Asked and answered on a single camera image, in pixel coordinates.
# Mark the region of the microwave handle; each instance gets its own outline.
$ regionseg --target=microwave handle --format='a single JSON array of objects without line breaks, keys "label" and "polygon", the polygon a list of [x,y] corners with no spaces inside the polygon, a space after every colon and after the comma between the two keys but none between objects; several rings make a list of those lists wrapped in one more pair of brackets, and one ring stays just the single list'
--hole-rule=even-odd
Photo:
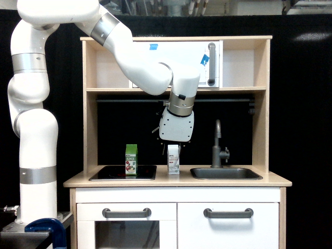
[{"label": "microwave handle", "polygon": [[210,66],[209,66],[209,79],[207,84],[213,86],[215,84],[215,75],[216,75],[216,45],[210,43],[208,45],[210,51]]},{"label": "microwave handle", "polygon": [[103,210],[105,218],[147,218],[151,215],[151,209],[143,209],[143,211],[111,211],[110,209]]}]

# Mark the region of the green juice box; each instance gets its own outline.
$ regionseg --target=green juice box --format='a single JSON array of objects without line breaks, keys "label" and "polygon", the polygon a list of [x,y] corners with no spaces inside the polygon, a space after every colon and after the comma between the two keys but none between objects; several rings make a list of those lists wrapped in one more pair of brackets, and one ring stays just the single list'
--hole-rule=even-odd
[{"label": "green juice box", "polygon": [[137,175],[137,144],[127,144],[126,175]]}]

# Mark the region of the oven window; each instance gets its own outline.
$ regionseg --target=oven window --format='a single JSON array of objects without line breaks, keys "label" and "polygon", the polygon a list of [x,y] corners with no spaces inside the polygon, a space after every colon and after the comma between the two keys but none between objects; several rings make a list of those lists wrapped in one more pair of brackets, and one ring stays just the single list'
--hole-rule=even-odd
[{"label": "oven window", "polygon": [[96,249],[160,248],[159,221],[95,222]]}]

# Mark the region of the silver joint ring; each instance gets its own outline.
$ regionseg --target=silver joint ring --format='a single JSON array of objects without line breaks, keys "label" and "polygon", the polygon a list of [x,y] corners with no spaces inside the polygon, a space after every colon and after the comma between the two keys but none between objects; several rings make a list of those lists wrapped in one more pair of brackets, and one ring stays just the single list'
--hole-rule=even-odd
[{"label": "silver joint ring", "polygon": [[21,184],[44,184],[57,180],[57,166],[46,168],[20,168]]},{"label": "silver joint ring", "polygon": [[94,26],[90,36],[103,46],[111,31],[119,22],[110,13],[106,13]]},{"label": "silver joint ring", "polygon": [[45,71],[46,59],[42,53],[20,53],[12,55],[14,74],[31,71]]},{"label": "silver joint ring", "polygon": [[168,110],[177,116],[187,117],[192,112],[195,97],[188,98],[181,94],[176,95],[171,91]]}]

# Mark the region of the sink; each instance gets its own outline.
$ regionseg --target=sink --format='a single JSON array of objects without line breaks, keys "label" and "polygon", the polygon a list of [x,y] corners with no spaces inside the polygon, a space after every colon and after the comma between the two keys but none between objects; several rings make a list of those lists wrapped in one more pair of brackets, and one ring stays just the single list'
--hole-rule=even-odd
[{"label": "sink", "polygon": [[192,176],[201,180],[260,180],[263,179],[250,169],[244,168],[194,168]]}]

